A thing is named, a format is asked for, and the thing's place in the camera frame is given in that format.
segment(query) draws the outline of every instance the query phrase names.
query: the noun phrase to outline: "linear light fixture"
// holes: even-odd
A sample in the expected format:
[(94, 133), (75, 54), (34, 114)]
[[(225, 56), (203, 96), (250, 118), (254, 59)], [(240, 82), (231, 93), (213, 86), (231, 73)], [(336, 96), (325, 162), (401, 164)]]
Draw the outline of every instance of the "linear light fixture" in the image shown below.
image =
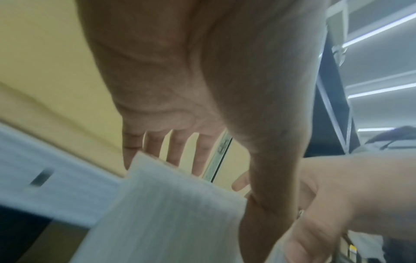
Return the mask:
[(398, 90), (403, 90), (406, 88), (414, 88), (414, 87), (416, 87), (416, 83), (410, 83), (410, 84), (391, 87), (391, 88), (382, 88), (380, 90), (357, 93), (357, 94), (349, 95), (348, 98), (352, 99), (352, 98), (357, 98), (357, 97), (363, 97), (363, 96), (374, 95), (374, 94), (390, 92), (390, 91), (398, 91)]
[(358, 132), (366, 132), (366, 131), (388, 131), (388, 130), (394, 130), (395, 128), (388, 127), (388, 128), (364, 128), (364, 129), (358, 129)]
[(364, 40), (364, 39), (367, 39), (369, 37), (375, 36), (375, 35), (377, 35), (377, 34), (379, 34), (381, 32), (384, 32), (386, 30), (389, 30), (389, 29), (391, 29), (391, 28), (393, 28), (395, 26), (401, 25), (401, 24), (403, 24), (405, 22), (408, 22), (408, 21), (410, 21), (412, 19), (415, 19), (415, 18), (416, 18), (416, 13), (413, 13), (411, 15), (405, 16), (404, 18), (401, 18), (401, 19), (399, 19), (399, 20), (397, 20), (397, 21), (395, 21), (393, 23), (390, 23), (390, 24), (385, 25), (385, 26), (383, 26), (383, 27), (381, 27), (379, 29), (376, 29), (374, 31), (371, 31), (370, 33), (367, 33), (367, 34), (364, 34), (362, 36), (359, 36), (356, 39), (350, 40), (350, 41), (346, 42), (345, 44), (343, 44), (342, 47), (343, 48), (349, 47), (349, 46), (351, 46), (351, 45), (353, 45), (353, 44), (355, 44), (357, 42), (360, 42), (361, 40)]

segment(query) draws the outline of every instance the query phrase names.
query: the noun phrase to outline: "fluorescent light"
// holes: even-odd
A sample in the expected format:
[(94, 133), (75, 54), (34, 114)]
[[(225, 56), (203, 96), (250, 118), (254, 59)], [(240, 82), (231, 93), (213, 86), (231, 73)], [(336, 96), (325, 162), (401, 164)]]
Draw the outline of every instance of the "fluorescent light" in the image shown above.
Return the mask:
[(346, 48), (346, 47), (351, 46), (351, 45), (353, 45), (353, 44), (355, 44), (357, 42), (360, 42), (361, 40), (364, 40), (364, 39), (367, 39), (367, 38), (372, 37), (374, 35), (377, 35), (378, 33), (381, 33), (381, 32), (384, 32), (386, 30), (389, 30), (389, 29), (391, 29), (391, 28), (393, 28), (395, 26), (401, 25), (401, 24), (403, 24), (403, 23), (405, 23), (407, 21), (410, 21), (412, 19), (415, 19), (415, 18), (416, 18), (416, 13), (413, 13), (413, 14), (408, 15), (408, 16), (402, 18), (402, 19), (397, 20), (396, 22), (393, 22), (391, 24), (385, 25), (385, 26), (383, 26), (383, 27), (381, 27), (379, 29), (376, 29), (376, 30), (374, 30), (374, 31), (372, 31), (370, 33), (367, 33), (365, 35), (362, 35), (362, 36), (357, 37), (356, 39), (353, 39), (351, 41), (348, 41), (345, 44), (343, 44), (342, 47), (343, 48)]
[(379, 93), (384, 93), (384, 92), (389, 92), (389, 91), (398, 91), (398, 90), (403, 90), (403, 89), (406, 89), (406, 88), (414, 88), (414, 87), (416, 87), (416, 83), (410, 83), (410, 84), (401, 85), (401, 86), (392, 87), (392, 88), (382, 88), (380, 90), (367, 91), (367, 92), (363, 92), (363, 93), (349, 95), (348, 98), (352, 99), (352, 98), (357, 98), (357, 97), (374, 95), (374, 94), (379, 94)]
[(364, 128), (364, 129), (358, 129), (358, 132), (365, 132), (365, 131), (387, 131), (387, 130), (394, 130), (395, 128), (389, 127), (389, 128)]

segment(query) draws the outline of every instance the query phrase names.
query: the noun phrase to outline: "yellow surface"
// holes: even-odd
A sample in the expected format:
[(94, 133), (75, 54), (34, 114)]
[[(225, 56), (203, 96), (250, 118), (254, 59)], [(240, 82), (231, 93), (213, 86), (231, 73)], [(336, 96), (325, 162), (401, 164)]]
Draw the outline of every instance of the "yellow surface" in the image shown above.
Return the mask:
[[(214, 179), (214, 185), (232, 191), (231, 184), (248, 170), (249, 165), (250, 155), (247, 149), (236, 140), (233, 140)], [(244, 196), (249, 190), (250, 188), (246, 187), (239, 194)]]
[[(3, 0), (0, 2), (0, 82), (28, 95), (55, 117), (71, 123), (102, 141), (105, 147), (121, 148), (121, 117), (95, 67), (82, 35), (73, 0)], [(36, 130), (31, 124), (15, 124), (27, 133)], [(50, 135), (37, 130), (37, 137), (50, 141)], [(68, 150), (54, 138), (53, 144)], [(194, 135), (186, 145), (181, 168), (190, 172), (196, 145)], [(161, 156), (166, 156), (165, 142)], [(72, 153), (84, 157), (79, 149)], [(102, 163), (100, 157), (88, 161)], [(120, 161), (111, 170), (120, 173)]]

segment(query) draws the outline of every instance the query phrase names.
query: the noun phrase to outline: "light strip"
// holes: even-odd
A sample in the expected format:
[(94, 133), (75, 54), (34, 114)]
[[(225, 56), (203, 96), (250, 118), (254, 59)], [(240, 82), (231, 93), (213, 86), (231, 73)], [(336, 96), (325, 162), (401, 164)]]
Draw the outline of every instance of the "light strip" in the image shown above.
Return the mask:
[(363, 97), (363, 96), (374, 95), (374, 94), (390, 92), (390, 91), (398, 91), (398, 90), (403, 90), (403, 89), (406, 89), (406, 88), (414, 88), (414, 87), (416, 87), (416, 83), (410, 83), (410, 84), (401, 85), (401, 86), (392, 87), (392, 88), (382, 88), (380, 90), (367, 91), (367, 92), (363, 92), (363, 93), (349, 95), (348, 98), (352, 99), (352, 98), (357, 98), (357, 97)]
[(364, 129), (358, 129), (358, 132), (366, 132), (366, 131), (388, 131), (388, 130), (394, 130), (395, 128), (389, 127), (389, 128), (364, 128)]
[(357, 42), (360, 42), (361, 40), (364, 40), (364, 39), (367, 39), (367, 38), (372, 37), (374, 35), (377, 35), (377, 34), (379, 34), (381, 32), (384, 32), (386, 30), (389, 30), (389, 29), (391, 29), (391, 28), (393, 28), (395, 26), (401, 25), (401, 24), (406, 23), (406, 22), (408, 22), (408, 21), (410, 21), (412, 19), (415, 19), (415, 18), (416, 18), (416, 13), (413, 13), (413, 14), (408, 15), (408, 16), (402, 18), (402, 19), (397, 20), (396, 22), (393, 22), (391, 24), (385, 25), (385, 26), (383, 26), (383, 27), (381, 27), (379, 29), (376, 29), (376, 30), (374, 30), (374, 31), (372, 31), (370, 33), (367, 33), (365, 35), (362, 35), (362, 36), (357, 37), (356, 39), (353, 39), (351, 41), (348, 41), (345, 44), (343, 44), (342, 47), (343, 48), (349, 47), (349, 46), (351, 46), (351, 45), (353, 45), (353, 44), (355, 44)]

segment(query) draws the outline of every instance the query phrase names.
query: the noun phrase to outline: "palm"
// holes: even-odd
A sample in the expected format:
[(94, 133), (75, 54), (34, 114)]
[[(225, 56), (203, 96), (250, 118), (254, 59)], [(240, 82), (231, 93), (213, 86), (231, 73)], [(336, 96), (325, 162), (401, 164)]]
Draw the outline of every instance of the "palm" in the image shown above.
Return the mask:
[(200, 30), (186, 23), (195, 3), (115, 2), (101, 2), (112, 15), (79, 4), (96, 63), (123, 117), (125, 166), (142, 148), (159, 156), (171, 130), (167, 161), (178, 165), (186, 140), (198, 132), (192, 173), (199, 175), (224, 124), (200, 70), (199, 38), (192, 34)]

